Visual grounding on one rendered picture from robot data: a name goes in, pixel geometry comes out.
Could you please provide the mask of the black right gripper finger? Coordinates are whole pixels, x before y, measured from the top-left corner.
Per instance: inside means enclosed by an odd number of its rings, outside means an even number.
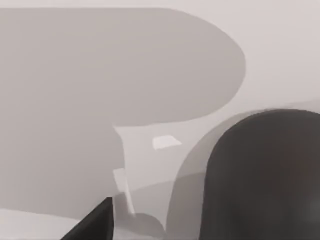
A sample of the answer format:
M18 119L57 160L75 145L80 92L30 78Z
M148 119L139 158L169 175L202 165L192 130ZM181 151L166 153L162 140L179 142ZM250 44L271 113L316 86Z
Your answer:
M106 197L60 240L113 240L113 198Z

